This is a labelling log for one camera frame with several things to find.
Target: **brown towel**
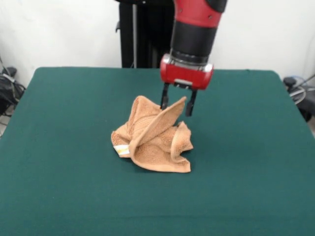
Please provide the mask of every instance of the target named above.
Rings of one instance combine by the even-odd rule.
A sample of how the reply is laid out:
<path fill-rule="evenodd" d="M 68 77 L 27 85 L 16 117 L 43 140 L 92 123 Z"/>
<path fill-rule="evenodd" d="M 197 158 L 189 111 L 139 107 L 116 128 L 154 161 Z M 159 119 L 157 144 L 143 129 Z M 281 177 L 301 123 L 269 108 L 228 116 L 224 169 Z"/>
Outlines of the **brown towel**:
<path fill-rule="evenodd" d="M 190 163 L 180 154 L 193 148 L 191 132 L 184 122 L 173 126 L 183 112 L 183 97 L 162 111 L 159 105 L 143 96 L 133 102 L 126 124 L 112 133 L 113 146 L 128 145 L 132 161 L 148 170 L 160 172 L 190 172 Z"/>

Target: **white wall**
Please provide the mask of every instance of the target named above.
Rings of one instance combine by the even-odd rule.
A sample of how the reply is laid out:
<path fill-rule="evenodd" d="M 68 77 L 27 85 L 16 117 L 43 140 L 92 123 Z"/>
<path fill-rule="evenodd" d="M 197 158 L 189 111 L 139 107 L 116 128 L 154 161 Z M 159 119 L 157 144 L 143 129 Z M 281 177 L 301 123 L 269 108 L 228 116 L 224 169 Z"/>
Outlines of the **white wall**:
<path fill-rule="evenodd" d="M 314 0 L 229 0 L 211 61 L 216 68 L 309 76 L 314 9 Z M 25 85 L 40 66 L 120 67 L 118 18 L 114 0 L 2 0 L 0 53 Z"/>
<path fill-rule="evenodd" d="M 28 84 L 40 66 L 120 67 L 113 0 L 1 0 L 0 54 Z"/>

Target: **floor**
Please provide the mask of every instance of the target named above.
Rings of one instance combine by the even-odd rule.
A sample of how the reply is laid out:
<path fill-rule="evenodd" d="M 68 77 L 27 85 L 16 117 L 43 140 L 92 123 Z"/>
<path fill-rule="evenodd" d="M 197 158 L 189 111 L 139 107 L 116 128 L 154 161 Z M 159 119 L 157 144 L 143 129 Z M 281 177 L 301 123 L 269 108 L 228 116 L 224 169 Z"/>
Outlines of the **floor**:
<path fill-rule="evenodd" d="M 8 124 L 9 121 L 10 121 L 9 117 L 3 117 L 3 116 L 0 117 L 0 138 L 6 129 L 6 124 Z M 315 118 L 314 117 L 310 120 L 309 127 L 315 138 Z"/>

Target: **green tablecloth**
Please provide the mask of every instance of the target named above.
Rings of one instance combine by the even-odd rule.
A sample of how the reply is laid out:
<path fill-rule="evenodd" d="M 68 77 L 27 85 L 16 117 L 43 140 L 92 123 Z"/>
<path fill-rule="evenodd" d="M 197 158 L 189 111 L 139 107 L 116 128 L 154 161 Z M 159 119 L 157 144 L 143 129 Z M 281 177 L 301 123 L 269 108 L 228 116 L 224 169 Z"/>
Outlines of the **green tablecloth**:
<path fill-rule="evenodd" d="M 315 141 L 275 73 L 215 72 L 180 117 L 189 174 L 143 170 L 110 142 L 161 89 L 154 69 L 37 70 L 0 140 L 0 235 L 315 235 Z"/>

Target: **black cylindrical joint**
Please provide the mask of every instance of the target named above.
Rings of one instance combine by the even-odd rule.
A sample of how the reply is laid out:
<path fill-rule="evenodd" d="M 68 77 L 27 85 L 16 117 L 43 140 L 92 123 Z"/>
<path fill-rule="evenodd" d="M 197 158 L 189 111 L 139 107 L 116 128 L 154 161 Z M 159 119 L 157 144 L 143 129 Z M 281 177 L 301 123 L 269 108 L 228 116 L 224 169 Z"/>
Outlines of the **black cylindrical joint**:
<path fill-rule="evenodd" d="M 207 64 L 217 28 L 174 22 L 171 56 L 191 64 Z"/>

